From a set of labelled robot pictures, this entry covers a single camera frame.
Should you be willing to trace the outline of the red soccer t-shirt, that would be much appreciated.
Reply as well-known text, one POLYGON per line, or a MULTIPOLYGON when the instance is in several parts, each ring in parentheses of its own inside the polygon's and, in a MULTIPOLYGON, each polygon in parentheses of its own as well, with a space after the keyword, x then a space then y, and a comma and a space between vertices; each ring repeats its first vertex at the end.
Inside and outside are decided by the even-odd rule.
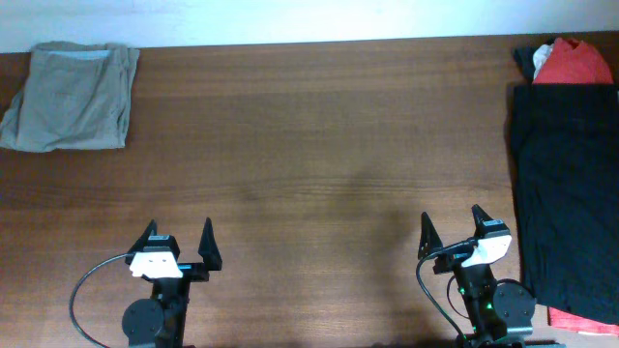
POLYGON ((534 84, 613 84, 612 72, 600 51, 593 45, 573 39, 557 38, 550 57, 534 84))

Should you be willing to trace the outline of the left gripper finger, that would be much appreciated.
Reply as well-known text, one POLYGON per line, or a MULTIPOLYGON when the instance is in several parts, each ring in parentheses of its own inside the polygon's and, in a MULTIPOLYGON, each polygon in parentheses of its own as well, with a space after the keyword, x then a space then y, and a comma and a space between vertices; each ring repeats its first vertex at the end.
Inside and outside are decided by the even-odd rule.
POLYGON ((130 265, 133 261, 134 255, 137 252, 141 252, 145 248, 151 236, 156 236, 156 235, 157 235, 157 223, 154 219, 152 219, 147 225, 147 227, 145 228, 144 232, 140 235, 140 237, 135 241, 135 243, 128 250, 128 256, 126 257, 126 264, 130 265))
POLYGON ((215 241, 212 220, 209 217, 206 218, 204 223, 198 254, 202 257, 208 271, 220 271, 222 269, 221 254, 215 241))

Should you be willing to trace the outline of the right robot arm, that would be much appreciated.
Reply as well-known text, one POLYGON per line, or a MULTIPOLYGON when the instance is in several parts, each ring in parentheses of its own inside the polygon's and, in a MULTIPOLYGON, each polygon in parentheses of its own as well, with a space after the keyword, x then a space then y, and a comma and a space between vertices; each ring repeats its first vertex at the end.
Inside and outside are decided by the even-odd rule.
POLYGON ((421 237, 415 275, 429 301, 455 329, 457 347, 523 347, 532 334, 537 300, 514 279, 498 279, 491 265, 507 255, 510 228, 480 206, 471 208, 475 230, 471 237, 445 246, 428 213, 421 214, 421 237), (422 268, 432 261, 437 275, 450 274, 466 309, 472 333, 465 333, 434 299, 422 279, 422 268))

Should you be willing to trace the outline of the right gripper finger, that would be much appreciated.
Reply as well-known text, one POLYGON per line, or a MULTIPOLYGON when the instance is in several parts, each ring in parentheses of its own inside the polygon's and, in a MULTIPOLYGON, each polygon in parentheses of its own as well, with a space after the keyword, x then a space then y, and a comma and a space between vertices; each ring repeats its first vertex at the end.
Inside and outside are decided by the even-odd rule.
POLYGON ((421 236, 418 258, 423 259, 443 247, 442 241, 427 212, 421 214, 421 236))
POLYGON ((483 238, 489 230, 487 224, 493 222, 493 218, 478 204, 473 205, 471 210, 475 223, 474 236, 476 238, 483 238))

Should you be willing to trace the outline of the dark garment at table corner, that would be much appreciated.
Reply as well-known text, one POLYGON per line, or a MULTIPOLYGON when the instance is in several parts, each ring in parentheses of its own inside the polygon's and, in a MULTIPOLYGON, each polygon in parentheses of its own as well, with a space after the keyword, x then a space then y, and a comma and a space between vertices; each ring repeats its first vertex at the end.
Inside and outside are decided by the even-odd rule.
POLYGON ((518 68, 529 83, 534 80, 534 74, 536 71, 536 67, 533 62, 535 52, 536 48, 533 46, 515 48, 512 52, 518 68))

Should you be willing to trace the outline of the folded khaki shorts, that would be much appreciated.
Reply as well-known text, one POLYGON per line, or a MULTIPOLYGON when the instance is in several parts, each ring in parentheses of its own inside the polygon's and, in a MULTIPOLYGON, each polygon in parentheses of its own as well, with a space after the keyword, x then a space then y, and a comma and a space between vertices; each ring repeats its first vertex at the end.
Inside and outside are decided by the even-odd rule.
POLYGON ((39 43, 1 122, 1 147, 28 153, 126 146, 140 51, 118 43, 39 43))

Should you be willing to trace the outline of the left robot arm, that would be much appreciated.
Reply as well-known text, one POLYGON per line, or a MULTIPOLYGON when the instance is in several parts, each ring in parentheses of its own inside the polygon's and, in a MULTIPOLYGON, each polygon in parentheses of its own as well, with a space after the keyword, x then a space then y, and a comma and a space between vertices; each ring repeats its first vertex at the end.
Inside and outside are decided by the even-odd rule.
POLYGON ((122 330, 131 347, 183 345, 191 285, 207 282, 211 272, 222 268, 210 219, 205 220, 197 253, 202 258, 200 262, 179 262, 176 239, 160 235, 153 220, 130 247, 126 264, 132 276, 152 285, 151 295, 130 304, 123 314, 122 330))

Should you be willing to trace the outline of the black shorts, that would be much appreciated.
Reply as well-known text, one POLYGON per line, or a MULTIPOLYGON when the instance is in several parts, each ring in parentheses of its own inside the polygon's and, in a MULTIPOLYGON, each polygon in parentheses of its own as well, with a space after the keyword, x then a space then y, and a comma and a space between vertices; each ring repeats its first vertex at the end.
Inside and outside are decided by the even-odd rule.
POLYGON ((510 150, 522 280, 539 304, 618 322, 618 91, 515 87, 510 150))

